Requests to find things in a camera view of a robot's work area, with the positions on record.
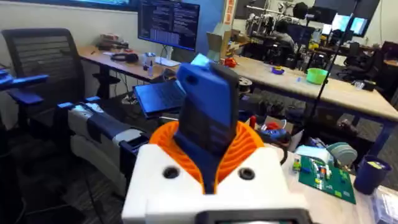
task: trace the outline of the blue wall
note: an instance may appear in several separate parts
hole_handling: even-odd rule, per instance
[[[179,62],[190,62],[197,53],[207,54],[206,32],[212,32],[217,23],[221,21],[224,9],[224,0],[182,0],[182,2],[199,4],[199,27],[196,52],[174,48],[173,59]]]

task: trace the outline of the monitor stand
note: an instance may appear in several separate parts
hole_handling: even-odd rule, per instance
[[[173,52],[173,47],[167,46],[167,58],[156,57],[155,58],[155,62],[160,64],[160,65],[167,66],[167,67],[174,67],[176,65],[181,64],[180,62],[176,62],[176,61],[171,60],[172,52]]]

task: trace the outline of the bottle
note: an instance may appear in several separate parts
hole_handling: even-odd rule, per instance
[[[153,64],[152,64],[152,61],[150,61],[150,65],[149,65],[149,68],[148,68],[148,76],[153,76],[154,74],[153,74],[153,68],[154,68],[154,66],[153,66]]]

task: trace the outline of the blue cup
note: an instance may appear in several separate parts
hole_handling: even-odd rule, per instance
[[[354,187],[362,194],[371,195],[391,171],[391,166],[376,156],[365,156],[354,181]]]

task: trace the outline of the headphones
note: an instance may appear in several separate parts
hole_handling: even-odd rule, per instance
[[[138,62],[138,55],[137,54],[114,54],[111,56],[111,60],[118,61],[118,62],[127,62],[127,63],[134,63]]]

